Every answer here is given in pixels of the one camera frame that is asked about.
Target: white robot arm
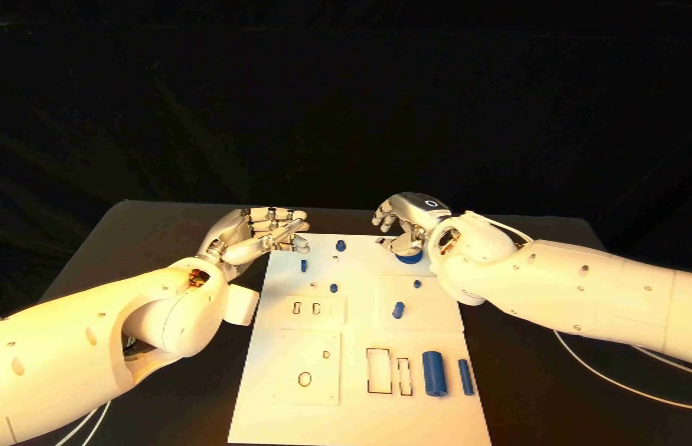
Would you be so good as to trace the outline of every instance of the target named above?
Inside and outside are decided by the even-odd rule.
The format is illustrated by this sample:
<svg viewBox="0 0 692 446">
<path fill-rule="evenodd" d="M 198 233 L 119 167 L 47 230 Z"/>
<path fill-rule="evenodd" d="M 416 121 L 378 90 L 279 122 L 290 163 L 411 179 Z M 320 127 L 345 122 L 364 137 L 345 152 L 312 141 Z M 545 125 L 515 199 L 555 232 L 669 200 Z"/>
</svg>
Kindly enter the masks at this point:
<svg viewBox="0 0 692 446">
<path fill-rule="evenodd" d="M 250 324 L 260 295 L 231 281 L 266 252 L 307 253 L 296 235 L 307 229 L 303 211 L 235 210 L 195 257 L 0 321 L 0 446 L 74 421 L 194 356 L 222 320 Z"/>
<path fill-rule="evenodd" d="M 404 235 L 380 240 L 400 256 L 426 249 L 431 271 L 467 305 L 491 301 L 508 314 L 564 333 L 642 346 L 692 362 L 692 274 L 603 251 L 534 241 L 467 211 L 452 216 L 420 193 L 394 195 L 374 224 Z M 521 238 L 515 243 L 502 231 Z"/>
</svg>

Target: black background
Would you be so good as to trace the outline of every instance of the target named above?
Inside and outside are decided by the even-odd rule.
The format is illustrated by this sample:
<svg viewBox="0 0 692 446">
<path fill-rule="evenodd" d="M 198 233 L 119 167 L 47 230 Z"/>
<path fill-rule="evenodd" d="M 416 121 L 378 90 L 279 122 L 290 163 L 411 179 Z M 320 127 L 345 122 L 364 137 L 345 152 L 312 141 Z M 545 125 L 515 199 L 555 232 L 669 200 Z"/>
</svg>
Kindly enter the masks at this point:
<svg viewBox="0 0 692 446">
<path fill-rule="evenodd" d="M 0 313 L 121 199 L 586 218 L 689 269 L 692 0 L 0 0 Z"/>
</svg>

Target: round hole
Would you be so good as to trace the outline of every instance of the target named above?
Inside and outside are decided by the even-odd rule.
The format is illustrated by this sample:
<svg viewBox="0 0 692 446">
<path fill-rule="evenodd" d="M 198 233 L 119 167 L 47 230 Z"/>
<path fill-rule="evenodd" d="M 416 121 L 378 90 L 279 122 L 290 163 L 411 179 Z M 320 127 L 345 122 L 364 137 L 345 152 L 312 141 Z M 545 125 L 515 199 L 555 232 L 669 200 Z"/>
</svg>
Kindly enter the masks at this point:
<svg viewBox="0 0 692 446">
<path fill-rule="evenodd" d="M 305 373 L 299 374 L 299 384 L 306 387 L 310 385 L 310 381 L 313 380 L 313 377 L 310 376 L 310 373 L 306 371 Z"/>
<path fill-rule="evenodd" d="M 19 358 L 15 358 L 12 360 L 12 370 L 15 371 L 15 374 L 18 376 L 22 376 L 25 374 L 25 365 L 22 364 Z"/>
<path fill-rule="evenodd" d="M 87 331 L 84 332 L 87 334 L 87 340 L 90 341 L 90 344 L 93 346 L 97 345 L 97 335 L 94 334 L 94 331 L 91 328 L 87 328 Z"/>
</svg>

